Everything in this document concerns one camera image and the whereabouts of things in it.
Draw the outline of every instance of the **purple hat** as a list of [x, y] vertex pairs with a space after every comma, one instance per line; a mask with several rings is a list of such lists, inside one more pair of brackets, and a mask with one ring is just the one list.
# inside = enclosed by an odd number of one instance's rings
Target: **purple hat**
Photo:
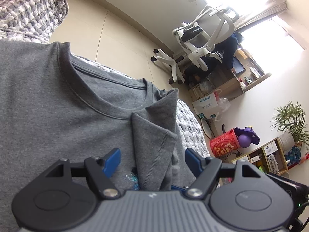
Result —
[[260, 142], [260, 138], [257, 136], [257, 134], [253, 131], [252, 127], [245, 127], [244, 129], [240, 129], [236, 127], [234, 129], [234, 132], [236, 136], [240, 136], [241, 134], [246, 134], [251, 137], [251, 143], [258, 145]]

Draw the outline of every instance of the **chair seat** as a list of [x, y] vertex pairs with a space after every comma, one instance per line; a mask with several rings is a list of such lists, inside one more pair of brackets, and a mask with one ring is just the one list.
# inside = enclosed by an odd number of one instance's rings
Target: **chair seat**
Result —
[[200, 34], [203, 31], [203, 29], [199, 26], [194, 26], [191, 29], [188, 29], [184, 32], [184, 34], [181, 36], [181, 40], [185, 43], [192, 38], [196, 37], [198, 34]]

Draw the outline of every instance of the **gray t-shirt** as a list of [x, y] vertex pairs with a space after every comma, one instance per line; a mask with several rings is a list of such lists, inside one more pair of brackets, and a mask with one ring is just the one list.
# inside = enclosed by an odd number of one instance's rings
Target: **gray t-shirt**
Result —
[[111, 180], [120, 191], [136, 188], [133, 168], [142, 190], [190, 185], [177, 99], [177, 89], [86, 64], [69, 43], [0, 41], [0, 231], [17, 228], [14, 195], [60, 158], [83, 162], [118, 147]]

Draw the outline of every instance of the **blue embroidery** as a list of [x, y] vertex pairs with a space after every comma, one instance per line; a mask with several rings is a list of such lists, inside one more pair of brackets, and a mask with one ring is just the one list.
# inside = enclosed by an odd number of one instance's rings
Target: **blue embroidery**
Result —
[[137, 174], [135, 175], [134, 173], [131, 173], [130, 175], [126, 175], [126, 178], [134, 182], [133, 190], [140, 190]]

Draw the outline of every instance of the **gray and white checkered fabric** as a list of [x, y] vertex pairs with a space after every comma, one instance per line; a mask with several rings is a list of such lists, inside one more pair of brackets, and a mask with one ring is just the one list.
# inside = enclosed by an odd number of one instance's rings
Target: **gray and white checkered fabric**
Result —
[[[66, 0], [0, 0], [0, 39], [48, 44], [52, 32], [68, 13]], [[108, 72], [127, 75], [77, 56], [90, 65]], [[209, 156], [203, 131], [189, 107], [181, 100], [177, 103], [176, 122], [183, 147], [192, 148], [201, 156]]]

